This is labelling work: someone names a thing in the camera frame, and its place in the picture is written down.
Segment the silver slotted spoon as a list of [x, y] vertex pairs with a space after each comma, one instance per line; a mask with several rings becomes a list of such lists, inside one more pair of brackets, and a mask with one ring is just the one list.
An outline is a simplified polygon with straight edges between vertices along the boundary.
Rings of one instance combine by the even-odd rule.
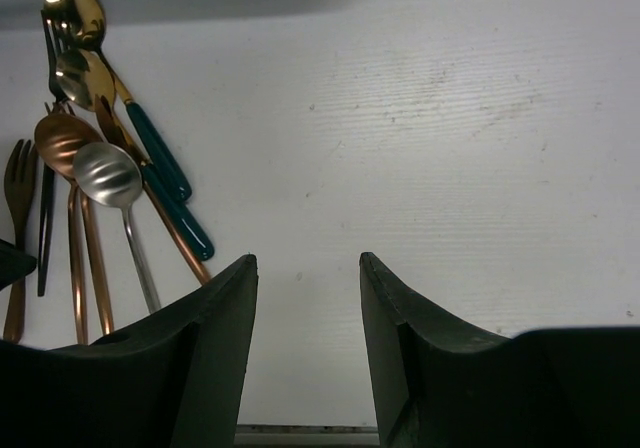
[[75, 179], [86, 195], [102, 206], [121, 211], [124, 231], [148, 311], [159, 311], [159, 295], [138, 240], [132, 212], [133, 204], [143, 191], [139, 168], [123, 149], [106, 142], [91, 142], [81, 147], [73, 158], [72, 166]]

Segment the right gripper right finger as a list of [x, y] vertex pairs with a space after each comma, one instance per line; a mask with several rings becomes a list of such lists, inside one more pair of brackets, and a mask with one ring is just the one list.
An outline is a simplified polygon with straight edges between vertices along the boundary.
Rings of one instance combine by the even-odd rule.
[[635, 447], [639, 331], [538, 329], [504, 337], [407, 286], [376, 255], [360, 292], [384, 447]]

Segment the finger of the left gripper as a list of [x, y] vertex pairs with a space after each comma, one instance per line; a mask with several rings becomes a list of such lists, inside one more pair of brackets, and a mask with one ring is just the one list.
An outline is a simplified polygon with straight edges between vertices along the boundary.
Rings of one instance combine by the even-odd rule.
[[36, 266], [37, 260], [34, 256], [0, 240], [0, 290], [26, 278]]

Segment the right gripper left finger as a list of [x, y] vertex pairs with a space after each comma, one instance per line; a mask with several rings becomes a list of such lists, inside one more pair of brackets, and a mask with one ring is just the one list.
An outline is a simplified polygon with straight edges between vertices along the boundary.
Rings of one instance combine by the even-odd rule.
[[1, 345], [5, 447], [230, 447], [254, 327], [257, 259], [89, 345]]

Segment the black fork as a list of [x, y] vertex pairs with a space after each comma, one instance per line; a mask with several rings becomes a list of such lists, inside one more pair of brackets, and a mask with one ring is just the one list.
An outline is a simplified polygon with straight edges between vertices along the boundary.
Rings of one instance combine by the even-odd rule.
[[[61, 104], [65, 101], [65, 95], [56, 80], [57, 52], [54, 48], [54, 40], [49, 27], [49, 19], [45, 11], [41, 11], [41, 20], [45, 36], [45, 44], [48, 59], [48, 88], [55, 98], [52, 108], [47, 109], [47, 113], [60, 111]], [[43, 166], [41, 199], [39, 211], [39, 253], [38, 253], [38, 285], [37, 295], [44, 297], [46, 293], [46, 283], [49, 267], [49, 256], [52, 240], [52, 228], [54, 219], [55, 202], [55, 173], [47, 164]]]

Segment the rose gold fork all metal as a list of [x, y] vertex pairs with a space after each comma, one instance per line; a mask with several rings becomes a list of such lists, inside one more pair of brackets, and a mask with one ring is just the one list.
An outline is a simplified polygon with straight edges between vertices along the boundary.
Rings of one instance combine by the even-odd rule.
[[[15, 248], [26, 253], [26, 231], [36, 186], [38, 154], [30, 140], [20, 139], [7, 162], [4, 194], [14, 228]], [[12, 284], [3, 339], [17, 344], [24, 332], [26, 306], [25, 275]]]

